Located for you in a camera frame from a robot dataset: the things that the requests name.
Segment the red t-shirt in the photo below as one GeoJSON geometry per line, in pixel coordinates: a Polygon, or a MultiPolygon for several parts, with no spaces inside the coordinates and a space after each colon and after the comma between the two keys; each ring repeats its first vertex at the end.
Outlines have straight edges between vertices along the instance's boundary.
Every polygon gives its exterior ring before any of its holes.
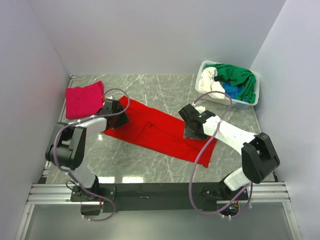
{"type": "Polygon", "coordinates": [[[209,139],[184,138],[183,120],[134,99],[125,113],[129,122],[105,135],[192,163],[209,139]]]}

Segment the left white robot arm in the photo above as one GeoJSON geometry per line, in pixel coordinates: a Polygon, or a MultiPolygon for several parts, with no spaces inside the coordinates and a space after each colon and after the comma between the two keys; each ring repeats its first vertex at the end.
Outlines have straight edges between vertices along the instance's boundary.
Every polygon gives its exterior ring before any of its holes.
{"type": "Polygon", "coordinates": [[[130,120],[119,100],[107,99],[102,108],[79,122],[58,122],[45,151],[45,159],[72,176],[88,201],[100,195],[100,183],[83,163],[88,137],[106,130],[117,129],[130,120]]]}

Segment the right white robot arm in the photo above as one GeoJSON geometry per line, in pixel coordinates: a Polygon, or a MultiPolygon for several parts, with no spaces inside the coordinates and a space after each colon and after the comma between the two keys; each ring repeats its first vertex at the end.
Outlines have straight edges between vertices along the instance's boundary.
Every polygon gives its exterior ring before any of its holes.
{"type": "Polygon", "coordinates": [[[186,138],[203,140],[214,136],[241,156],[242,166],[221,181],[219,193],[222,198],[232,199],[239,188],[249,183],[261,183],[279,167],[280,159],[271,138],[266,133],[255,134],[242,130],[203,106],[196,108],[188,104],[178,113],[185,123],[186,138]]]}

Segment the folded magenta t-shirt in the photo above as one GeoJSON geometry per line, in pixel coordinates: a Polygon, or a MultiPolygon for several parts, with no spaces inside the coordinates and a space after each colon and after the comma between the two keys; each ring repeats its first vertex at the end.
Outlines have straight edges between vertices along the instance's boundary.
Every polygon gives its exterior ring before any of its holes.
{"type": "Polygon", "coordinates": [[[95,114],[104,106],[104,84],[98,81],[85,87],[65,90],[66,118],[81,119],[95,114]]]}

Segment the white t-shirt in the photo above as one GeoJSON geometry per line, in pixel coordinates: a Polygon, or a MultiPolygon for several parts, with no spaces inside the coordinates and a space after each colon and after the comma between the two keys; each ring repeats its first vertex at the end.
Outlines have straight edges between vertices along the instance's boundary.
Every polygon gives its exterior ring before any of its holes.
{"type": "Polygon", "coordinates": [[[224,99],[225,98],[225,89],[222,87],[219,81],[215,81],[215,77],[218,76],[218,70],[215,67],[207,67],[203,69],[200,74],[200,79],[198,82],[198,89],[201,92],[212,92],[207,96],[210,96],[212,99],[224,99]]]}

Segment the blue t-shirt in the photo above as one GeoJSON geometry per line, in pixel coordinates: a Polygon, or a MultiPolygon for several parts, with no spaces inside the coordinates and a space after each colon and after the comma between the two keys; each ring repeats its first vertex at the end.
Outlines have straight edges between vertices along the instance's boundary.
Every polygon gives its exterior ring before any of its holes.
{"type": "Polygon", "coordinates": [[[223,83],[222,87],[225,93],[228,94],[232,99],[247,102],[247,97],[244,99],[241,98],[241,94],[244,92],[244,87],[232,86],[230,82],[223,83]]]}

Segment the white plastic laundry basket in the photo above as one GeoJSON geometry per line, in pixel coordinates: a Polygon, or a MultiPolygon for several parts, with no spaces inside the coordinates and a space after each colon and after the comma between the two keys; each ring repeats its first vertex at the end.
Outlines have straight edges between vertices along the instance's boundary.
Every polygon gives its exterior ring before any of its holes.
{"type": "MultiPolygon", "coordinates": [[[[197,77],[196,77],[196,80],[195,80],[195,90],[198,92],[198,94],[200,96],[205,93],[205,91],[201,91],[199,89],[199,81],[201,79],[201,74],[202,74],[203,70],[205,69],[206,65],[214,65],[214,64],[218,64],[218,63],[215,62],[215,61],[205,60],[205,61],[203,61],[201,63],[201,65],[199,67],[198,74],[197,74],[197,77]]],[[[255,101],[254,101],[254,103],[248,103],[248,102],[245,102],[245,101],[232,99],[232,106],[234,108],[244,110],[244,109],[248,108],[249,106],[257,105],[257,103],[258,103],[259,96],[260,96],[261,79],[260,79],[260,75],[257,72],[255,72],[253,70],[251,72],[254,74],[254,76],[256,78],[256,83],[255,83],[255,87],[254,87],[255,101]]],[[[208,95],[203,96],[202,99],[204,99],[206,101],[213,102],[213,103],[222,104],[222,105],[225,105],[225,106],[228,106],[230,104],[230,100],[226,96],[224,98],[212,98],[208,94],[208,95]]]]}

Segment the green t-shirt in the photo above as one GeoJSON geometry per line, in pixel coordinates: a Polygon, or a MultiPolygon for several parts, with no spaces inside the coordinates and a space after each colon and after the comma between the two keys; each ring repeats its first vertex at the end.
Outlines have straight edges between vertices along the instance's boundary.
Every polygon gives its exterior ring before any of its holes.
{"type": "Polygon", "coordinates": [[[243,93],[240,95],[241,99],[247,97],[247,102],[253,104],[256,99],[255,85],[256,77],[248,69],[238,67],[231,64],[207,64],[204,68],[215,67],[217,69],[217,77],[214,78],[216,82],[226,83],[230,82],[233,87],[244,87],[243,93]]]}

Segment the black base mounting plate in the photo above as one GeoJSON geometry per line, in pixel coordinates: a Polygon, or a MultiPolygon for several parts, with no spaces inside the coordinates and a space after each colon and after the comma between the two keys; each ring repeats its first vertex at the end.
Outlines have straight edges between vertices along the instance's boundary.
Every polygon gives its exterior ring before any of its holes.
{"type": "MultiPolygon", "coordinates": [[[[191,210],[189,184],[101,183],[100,192],[116,205],[117,211],[191,210]]],[[[240,190],[229,190],[219,182],[195,182],[192,198],[196,207],[216,211],[219,201],[229,202],[240,190]]]]}

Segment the aluminium frame rail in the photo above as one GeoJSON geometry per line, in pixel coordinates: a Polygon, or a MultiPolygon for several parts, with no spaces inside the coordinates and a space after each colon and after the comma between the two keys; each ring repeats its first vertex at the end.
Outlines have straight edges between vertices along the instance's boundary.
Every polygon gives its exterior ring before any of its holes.
{"type": "MultiPolygon", "coordinates": [[[[79,205],[70,200],[72,191],[63,184],[33,184],[26,200],[27,205],[79,205]]],[[[285,203],[290,196],[284,182],[254,184],[252,203],[285,203]]]]}

